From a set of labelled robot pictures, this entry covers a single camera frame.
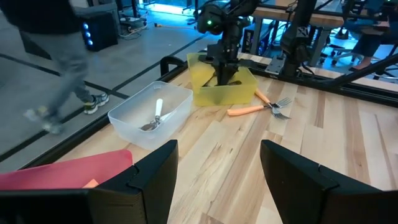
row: red folder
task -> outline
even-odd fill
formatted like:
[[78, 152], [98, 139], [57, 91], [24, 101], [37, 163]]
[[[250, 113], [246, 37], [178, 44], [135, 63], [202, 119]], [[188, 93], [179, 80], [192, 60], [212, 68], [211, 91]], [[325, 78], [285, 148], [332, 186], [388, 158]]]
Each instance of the red folder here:
[[0, 190], [79, 189], [99, 184], [132, 165], [127, 149], [0, 174]]

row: utensil in bin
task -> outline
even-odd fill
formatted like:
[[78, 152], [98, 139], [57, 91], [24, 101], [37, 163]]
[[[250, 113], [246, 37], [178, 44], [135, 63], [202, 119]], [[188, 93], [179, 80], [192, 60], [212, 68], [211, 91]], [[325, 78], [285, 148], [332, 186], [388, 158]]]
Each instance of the utensil in bin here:
[[155, 118], [152, 121], [150, 121], [148, 124], [143, 125], [141, 127], [141, 130], [152, 131], [153, 129], [157, 128], [158, 125], [160, 125], [160, 123], [170, 115], [170, 113], [168, 113], [163, 116], [160, 116], [162, 114], [162, 107], [163, 107], [163, 100], [157, 99], [156, 108], [155, 108]]

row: fork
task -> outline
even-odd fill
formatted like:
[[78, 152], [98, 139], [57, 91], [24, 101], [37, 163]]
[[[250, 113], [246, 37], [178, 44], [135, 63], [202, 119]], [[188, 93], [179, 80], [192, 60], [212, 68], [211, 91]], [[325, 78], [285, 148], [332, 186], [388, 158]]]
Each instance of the fork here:
[[247, 108], [241, 108], [241, 109], [229, 109], [227, 110], [227, 114], [230, 116], [239, 116], [239, 115], [244, 115], [248, 113], [252, 113], [255, 111], [263, 110], [266, 108], [283, 108], [284, 106], [288, 105], [292, 101], [289, 98], [284, 98], [283, 100], [278, 101], [277, 103], [271, 103], [270, 105], [259, 105], [259, 106], [250, 106]]
[[274, 115], [274, 117], [279, 118], [279, 119], [290, 119], [290, 117], [283, 115], [276, 106], [274, 106], [271, 101], [266, 97], [264, 94], [261, 93], [259, 89], [256, 90], [256, 95], [262, 99], [266, 104], [268, 104], [271, 107], [271, 113]]

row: yellow plastic bin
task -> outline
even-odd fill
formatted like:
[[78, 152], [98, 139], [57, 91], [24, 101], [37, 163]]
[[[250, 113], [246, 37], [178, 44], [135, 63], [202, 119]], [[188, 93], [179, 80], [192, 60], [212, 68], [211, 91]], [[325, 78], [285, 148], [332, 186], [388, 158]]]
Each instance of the yellow plastic bin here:
[[203, 87], [212, 78], [215, 69], [198, 60], [199, 55], [188, 54], [188, 68], [191, 73], [193, 102], [197, 106], [233, 105], [250, 103], [257, 88], [257, 80], [246, 67], [239, 67], [239, 71], [232, 77], [231, 82], [241, 81], [240, 85], [213, 86], [213, 77], [209, 86]]

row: wooden table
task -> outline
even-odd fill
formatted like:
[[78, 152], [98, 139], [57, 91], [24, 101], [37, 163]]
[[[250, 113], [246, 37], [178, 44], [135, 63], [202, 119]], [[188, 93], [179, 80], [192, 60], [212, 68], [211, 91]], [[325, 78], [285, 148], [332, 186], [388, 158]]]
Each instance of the wooden table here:
[[[257, 62], [268, 58], [242, 55]], [[340, 74], [315, 69], [318, 75]], [[271, 101], [289, 97], [282, 121], [269, 110], [229, 117], [233, 106], [192, 106], [192, 115], [173, 138], [180, 161], [169, 223], [281, 223], [259, 157], [261, 139], [271, 139], [333, 170], [390, 190], [398, 186], [398, 110], [388, 106], [258, 77]], [[363, 78], [364, 85], [398, 91], [398, 85]], [[188, 71], [171, 83], [191, 88]], [[262, 102], [253, 98], [252, 104]], [[134, 160], [149, 151], [122, 140], [111, 125], [88, 138], [61, 161], [129, 149]]]
[[[294, 0], [271, 0], [267, 1], [266, 4], [273, 6], [287, 7], [289, 4], [293, 2]], [[275, 21], [287, 21], [289, 14], [286, 13], [285, 10], [271, 9], [264, 6], [264, 7], [257, 7], [257, 9], [253, 13], [253, 16], [256, 18], [256, 25], [254, 28], [254, 37], [253, 37], [253, 43], [255, 44], [252, 44], [250, 53], [256, 54], [258, 49], [258, 43], [260, 41], [259, 37], [261, 33], [262, 20], [272, 19]], [[292, 19], [294, 19], [294, 13], [290, 17], [290, 21]], [[315, 47], [313, 50], [313, 56], [312, 59], [309, 61], [309, 65], [315, 67], [320, 58], [322, 48], [323, 46], [325, 46], [326, 39], [329, 36], [330, 31], [334, 28], [341, 27], [344, 24], [344, 20], [340, 16], [327, 16], [327, 15], [313, 13], [311, 16], [310, 24], [313, 26], [324, 27], [318, 40], [314, 44]]]

